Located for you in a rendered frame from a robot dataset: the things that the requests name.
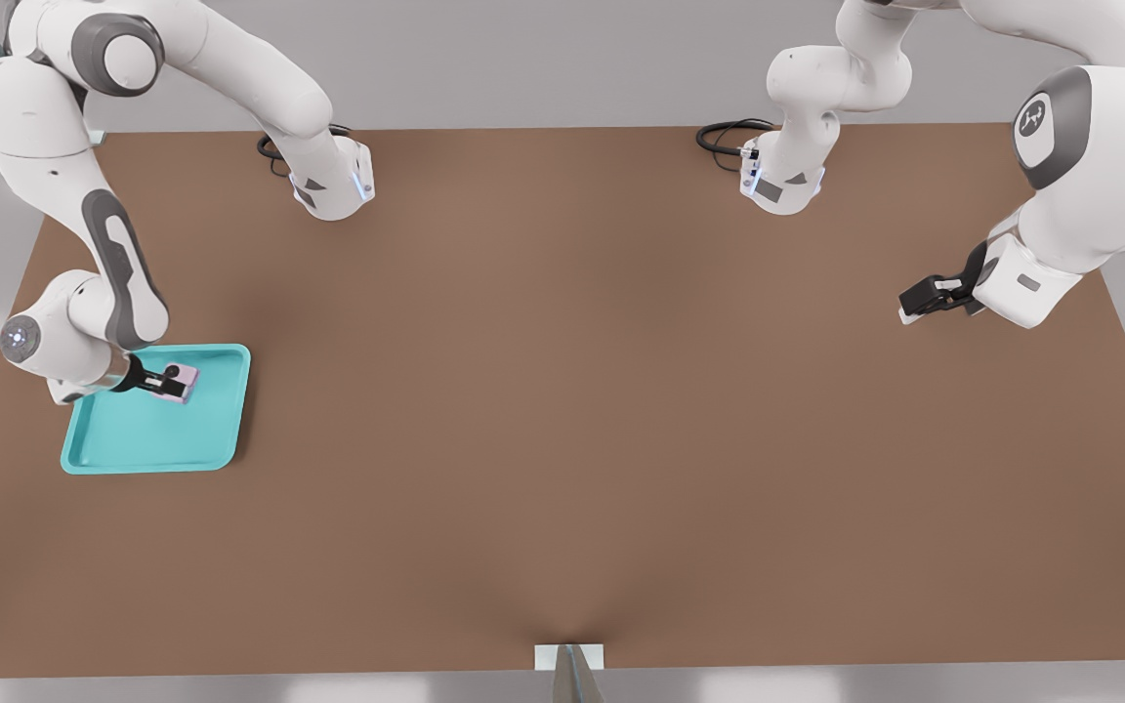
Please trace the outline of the pale lilac phone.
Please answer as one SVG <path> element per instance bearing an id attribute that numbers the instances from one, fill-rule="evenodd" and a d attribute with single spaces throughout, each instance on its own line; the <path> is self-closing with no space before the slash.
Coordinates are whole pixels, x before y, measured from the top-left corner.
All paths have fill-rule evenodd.
<path id="1" fill-rule="evenodd" d="M 162 372 L 158 393 L 169 402 L 188 403 L 199 375 L 196 366 L 171 363 Z"/>

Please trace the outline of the pale blue-green tray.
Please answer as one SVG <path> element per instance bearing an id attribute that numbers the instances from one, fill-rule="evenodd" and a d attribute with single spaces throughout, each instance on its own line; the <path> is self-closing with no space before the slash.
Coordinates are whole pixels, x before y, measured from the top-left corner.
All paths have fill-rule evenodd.
<path id="1" fill-rule="evenodd" d="M 151 370 L 194 366 L 187 403 L 144 391 L 99 393 L 74 404 L 60 466 L 68 475 L 146 475 L 216 471 L 238 441 L 251 354 L 241 344 L 151 346 L 140 351 Z"/>

